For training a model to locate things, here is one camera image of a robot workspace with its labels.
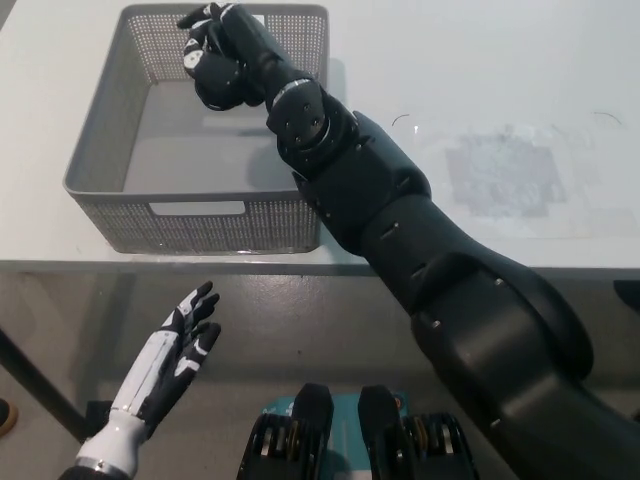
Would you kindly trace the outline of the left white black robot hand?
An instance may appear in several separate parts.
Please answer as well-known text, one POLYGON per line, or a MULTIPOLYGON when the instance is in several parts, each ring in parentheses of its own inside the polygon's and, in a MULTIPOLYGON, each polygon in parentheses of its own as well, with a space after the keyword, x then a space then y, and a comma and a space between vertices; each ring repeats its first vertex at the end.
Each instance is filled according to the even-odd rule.
POLYGON ((213 283, 191 291, 147 339, 111 409, 141 420, 149 433, 191 385, 220 333, 209 319, 220 296, 213 283))

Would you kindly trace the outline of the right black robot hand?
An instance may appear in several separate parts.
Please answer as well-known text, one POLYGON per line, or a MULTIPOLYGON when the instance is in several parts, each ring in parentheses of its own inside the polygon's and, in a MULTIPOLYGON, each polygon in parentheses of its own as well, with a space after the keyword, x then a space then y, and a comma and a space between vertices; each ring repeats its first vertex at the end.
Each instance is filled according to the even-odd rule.
POLYGON ((176 26, 187 32, 183 68, 210 109, 258 106, 274 94, 275 67, 292 60, 241 4, 215 2, 191 11, 176 26))

